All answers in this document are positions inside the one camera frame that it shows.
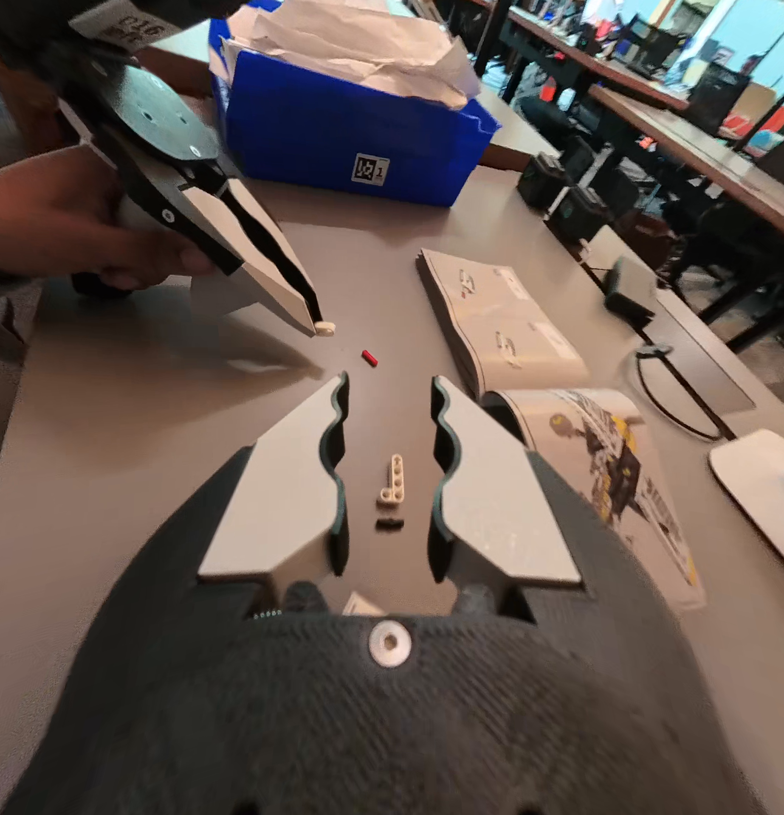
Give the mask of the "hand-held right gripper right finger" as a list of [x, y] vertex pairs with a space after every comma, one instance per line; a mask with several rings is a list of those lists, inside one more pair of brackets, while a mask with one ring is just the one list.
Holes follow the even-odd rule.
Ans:
[[487, 587], [499, 605], [517, 588], [582, 588], [527, 447], [444, 376], [432, 378], [430, 415], [443, 472], [429, 518], [435, 583]]

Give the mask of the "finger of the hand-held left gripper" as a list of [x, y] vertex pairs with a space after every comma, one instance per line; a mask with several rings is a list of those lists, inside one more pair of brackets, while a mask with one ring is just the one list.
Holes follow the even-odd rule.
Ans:
[[244, 182], [235, 177], [228, 178], [220, 200], [234, 216], [251, 245], [270, 260], [289, 287], [302, 296], [312, 322], [323, 322], [315, 288], [301, 261], [285, 233]]
[[194, 312], [221, 318], [260, 304], [307, 337], [315, 337], [305, 300], [289, 287], [276, 266], [251, 245], [220, 196], [189, 186], [182, 189], [182, 194], [234, 256], [232, 271], [219, 267], [211, 276], [194, 279], [191, 286]]

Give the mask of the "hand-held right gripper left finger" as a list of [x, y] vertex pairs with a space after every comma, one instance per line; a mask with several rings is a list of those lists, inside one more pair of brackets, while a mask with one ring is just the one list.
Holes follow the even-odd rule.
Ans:
[[296, 581], [341, 577], [350, 553], [345, 455], [347, 372], [332, 377], [250, 449], [198, 570], [284, 596]]

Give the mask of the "white angled lego beam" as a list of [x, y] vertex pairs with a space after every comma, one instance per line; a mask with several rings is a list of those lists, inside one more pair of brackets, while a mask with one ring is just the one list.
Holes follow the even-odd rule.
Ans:
[[403, 457], [400, 454], [391, 456], [387, 475], [387, 484], [381, 488], [377, 504], [387, 508], [398, 507], [403, 503], [405, 497], [404, 465]]

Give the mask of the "open lego instruction booklet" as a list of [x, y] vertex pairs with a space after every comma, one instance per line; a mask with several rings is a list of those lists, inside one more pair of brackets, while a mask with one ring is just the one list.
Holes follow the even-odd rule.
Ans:
[[706, 605], [651, 432], [621, 392], [586, 388], [582, 357], [510, 267], [421, 250], [417, 269], [473, 396], [620, 536], [670, 606]]

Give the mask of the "person's left hand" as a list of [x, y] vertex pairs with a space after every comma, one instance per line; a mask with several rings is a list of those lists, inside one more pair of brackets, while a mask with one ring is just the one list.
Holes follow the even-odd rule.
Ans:
[[0, 169], [0, 272], [27, 278], [98, 273], [120, 290], [172, 275], [213, 274], [184, 236], [117, 225], [118, 173], [91, 148], [49, 152]]

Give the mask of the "blue plastic bin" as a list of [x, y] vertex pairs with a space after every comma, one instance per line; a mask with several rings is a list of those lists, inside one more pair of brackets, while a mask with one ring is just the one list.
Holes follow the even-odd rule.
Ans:
[[209, 69], [227, 152], [249, 178], [451, 207], [499, 121], [392, 96], [252, 51], [226, 58], [226, 20], [209, 22]]

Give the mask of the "white flat stand base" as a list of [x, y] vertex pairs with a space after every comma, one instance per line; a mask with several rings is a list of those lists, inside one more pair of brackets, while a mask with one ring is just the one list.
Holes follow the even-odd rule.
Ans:
[[757, 430], [713, 448], [708, 463], [718, 483], [784, 559], [784, 438]]

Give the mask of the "black power adapter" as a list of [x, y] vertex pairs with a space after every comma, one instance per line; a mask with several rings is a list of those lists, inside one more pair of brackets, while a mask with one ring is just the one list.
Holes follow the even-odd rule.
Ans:
[[641, 262], [619, 257], [602, 285], [605, 308], [625, 322], [643, 329], [655, 317], [658, 278]]

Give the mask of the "black battery box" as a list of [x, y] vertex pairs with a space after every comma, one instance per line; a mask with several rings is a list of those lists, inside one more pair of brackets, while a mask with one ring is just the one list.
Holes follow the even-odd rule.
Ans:
[[611, 209], [595, 190], [575, 185], [566, 190], [545, 224], [569, 250], [579, 250], [612, 221]]
[[559, 160], [540, 152], [530, 157], [516, 189], [530, 209], [544, 214], [550, 211], [562, 191], [570, 186], [570, 178]]

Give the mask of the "long office desk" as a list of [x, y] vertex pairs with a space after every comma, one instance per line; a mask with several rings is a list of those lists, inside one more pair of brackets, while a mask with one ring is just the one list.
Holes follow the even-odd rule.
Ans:
[[784, 184], [674, 113], [593, 85], [589, 96], [784, 235]]
[[684, 112], [688, 101], [639, 76], [616, 59], [591, 56], [557, 36], [549, 26], [517, 6], [509, 9], [500, 41], [514, 49], [524, 64], [536, 63], [557, 82], [558, 92], [571, 88], [586, 93], [593, 84], [643, 104], [672, 112]]

